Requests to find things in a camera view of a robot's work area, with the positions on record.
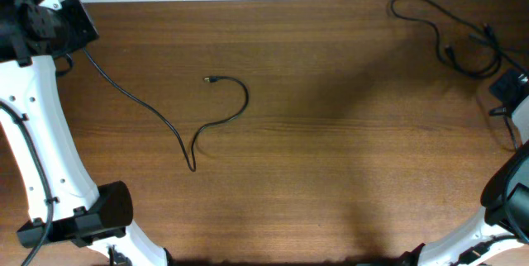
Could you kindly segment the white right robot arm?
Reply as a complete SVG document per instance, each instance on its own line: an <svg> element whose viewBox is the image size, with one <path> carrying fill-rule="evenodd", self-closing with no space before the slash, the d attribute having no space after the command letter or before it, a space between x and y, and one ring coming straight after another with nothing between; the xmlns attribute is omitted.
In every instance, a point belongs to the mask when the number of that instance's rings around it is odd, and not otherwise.
<svg viewBox="0 0 529 266"><path fill-rule="evenodd" d="M513 124L522 143L488 181L474 216L442 239L404 253L397 265L481 265L528 244L528 74L510 69L489 91L502 103L489 114Z"/></svg>

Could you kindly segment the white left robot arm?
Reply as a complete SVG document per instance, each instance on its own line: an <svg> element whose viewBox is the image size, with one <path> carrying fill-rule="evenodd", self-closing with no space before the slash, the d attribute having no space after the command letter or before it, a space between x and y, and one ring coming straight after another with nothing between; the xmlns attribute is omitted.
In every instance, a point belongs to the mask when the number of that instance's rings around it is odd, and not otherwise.
<svg viewBox="0 0 529 266"><path fill-rule="evenodd" d="M97 38L80 0L1 0L1 126L29 208L17 236L31 255L71 242L113 265L169 265L134 222L127 186L90 178L64 117L55 61Z"/></svg>

